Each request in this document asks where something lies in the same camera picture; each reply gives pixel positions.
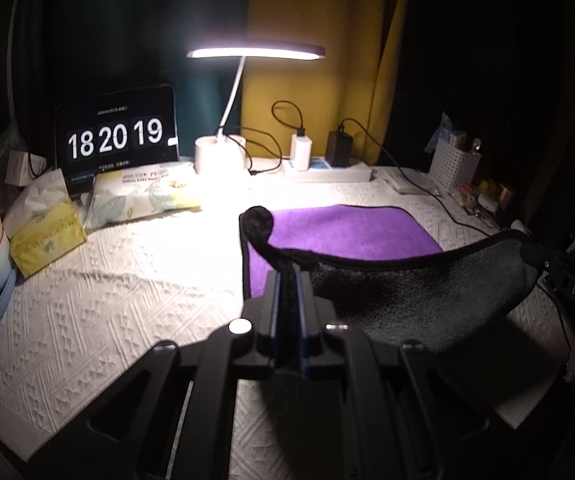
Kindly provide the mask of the wet wipes pack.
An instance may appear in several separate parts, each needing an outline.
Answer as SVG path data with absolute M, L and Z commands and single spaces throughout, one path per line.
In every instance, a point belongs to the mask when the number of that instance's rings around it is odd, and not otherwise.
M 99 174 L 84 223 L 87 233 L 175 210 L 201 208 L 192 162 L 164 162 Z

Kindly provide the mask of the white box at left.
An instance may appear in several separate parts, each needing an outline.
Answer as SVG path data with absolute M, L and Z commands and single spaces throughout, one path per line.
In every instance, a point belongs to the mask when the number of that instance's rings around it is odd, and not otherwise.
M 42 175 L 47 168 L 45 157 L 27 152 L 11 150 L 4 183 L 24 188 Z

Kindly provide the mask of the yellow curtain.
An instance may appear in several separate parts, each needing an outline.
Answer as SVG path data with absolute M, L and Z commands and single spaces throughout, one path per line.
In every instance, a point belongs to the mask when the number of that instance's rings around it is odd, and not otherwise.
M 327 136 L 344 122 L 356 138 L 353 154 L 376 163 L 396 91 L 408 0 L 250 0 L 248 37 L 316 44 L 316 61 L 252 58 L 242 87 L 245 126 L 272 130 L 283 148 L 289 131 L 271 112 L 276 101 L 287 122 L 304 122 L 312 151 L 322 154 Z

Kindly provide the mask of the white charger plug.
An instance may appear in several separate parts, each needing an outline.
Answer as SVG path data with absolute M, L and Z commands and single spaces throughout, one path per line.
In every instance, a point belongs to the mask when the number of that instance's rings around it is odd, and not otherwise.
M 312 140 L 307 136 L 304 128 L 297 128 L 292 134 L 289 161 L 298 171 L 307 171 L 310 165 Z

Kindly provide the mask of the white perforated basket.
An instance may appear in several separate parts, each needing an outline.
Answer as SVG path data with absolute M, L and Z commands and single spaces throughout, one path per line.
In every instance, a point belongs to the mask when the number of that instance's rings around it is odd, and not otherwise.
M 470 184 L 481 155 L 463 152 L 443 139 L 436 144 L 429 176 L 442 188 L 451 190 L 461 184 Z

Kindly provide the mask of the white textured tablecloth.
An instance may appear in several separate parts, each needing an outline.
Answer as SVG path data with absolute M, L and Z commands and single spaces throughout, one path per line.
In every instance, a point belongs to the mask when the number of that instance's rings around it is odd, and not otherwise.
M 384 168 L 367 183 L 299 183 L 257 176 L 212 214 L 169 212 L 92 233 L 88 242 L 15 286 L 0 321 L 0 479 L 23 479 L 24 460 L 134 364 L 152 344 L 188 344 L 229 321 L 242 307 L 238 214 L 332 205 L 394 206 L 453 249 L 480 240 L 454 226 L 429 197 L 400 195 Z M 480 385 L 474 401 L 491 405 L 489 430 L 527 417 L 560 371 L 562 336 L 553 304 L 532 292 L 507 319 L 473 341 L 468 354 Z M 231 479 L 341 479 L 319 458 L 297 451 L 272 387 L 241 382 L 234 419 Z

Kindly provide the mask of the white desk lamp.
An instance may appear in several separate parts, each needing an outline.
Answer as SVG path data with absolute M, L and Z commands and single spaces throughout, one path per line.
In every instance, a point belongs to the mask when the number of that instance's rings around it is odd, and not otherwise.
M 228 39 L 204 46 L 192 47 L 188 58 L 236 58 L 238 67 L 233 78 L 230 94 L 218 126 L 210 136 L 196 140 L 194 168 L 200 177 L 217 177 L 218 174 L 232 174 L 244 170 L 245 145 L 237 139 L 229 140 L 225 128 L 239 92 L 246 61 L 249 58 L 276 58 L 277 60 L 316 61 L 325 58 L 325 49 L 316 44 L 299 42 Z

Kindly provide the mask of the tablet showing clock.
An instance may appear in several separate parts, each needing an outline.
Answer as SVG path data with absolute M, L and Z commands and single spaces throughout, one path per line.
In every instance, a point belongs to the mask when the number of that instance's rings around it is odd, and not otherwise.
M 98 96 L 56 129 L 56 166 L 69 185 L 178 159 L 176 100 L 168 84 Z

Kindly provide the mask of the black power adapter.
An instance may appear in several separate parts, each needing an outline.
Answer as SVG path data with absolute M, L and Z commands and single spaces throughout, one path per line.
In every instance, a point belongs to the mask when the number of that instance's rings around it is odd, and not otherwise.
M 353 137 L 345 131 L 343 126 L 338 126 L 327 137 L 325 161 L 333 168 L 347 167 L 352 147 Z

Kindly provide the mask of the yellow tissue pack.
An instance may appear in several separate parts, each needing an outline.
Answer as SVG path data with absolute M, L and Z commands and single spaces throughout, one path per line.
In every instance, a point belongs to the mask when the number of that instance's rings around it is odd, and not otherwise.
M 10 240 L 10 255 L 23 278 L 87 241 L 61 169 L 30 182 L 8 211 L 3 227 Z

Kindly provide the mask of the grey purple microfibre towel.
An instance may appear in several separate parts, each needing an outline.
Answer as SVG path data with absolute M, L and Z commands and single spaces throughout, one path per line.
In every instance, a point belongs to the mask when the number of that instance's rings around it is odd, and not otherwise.
M 405 209 L 333 205 L 239 218 L 243 294 L 295 263 L 338 317 L 389 344 L 415 339 L 440 352 L 503 318 L 535 288 L 541 269 L 527 235 L 505 230 L 443 250 Z

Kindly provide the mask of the white power strip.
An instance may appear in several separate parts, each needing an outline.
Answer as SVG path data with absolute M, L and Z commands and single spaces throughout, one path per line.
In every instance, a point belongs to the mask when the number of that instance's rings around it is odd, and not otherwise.
M 286 177 L 301 183 L 363 183 L 369 182 L 371 168 L 364 162 L 347 167 L 333 167 L 323 157 L 312 157 L 307 170 L 298 170 L 289 159 L 283 160 Z

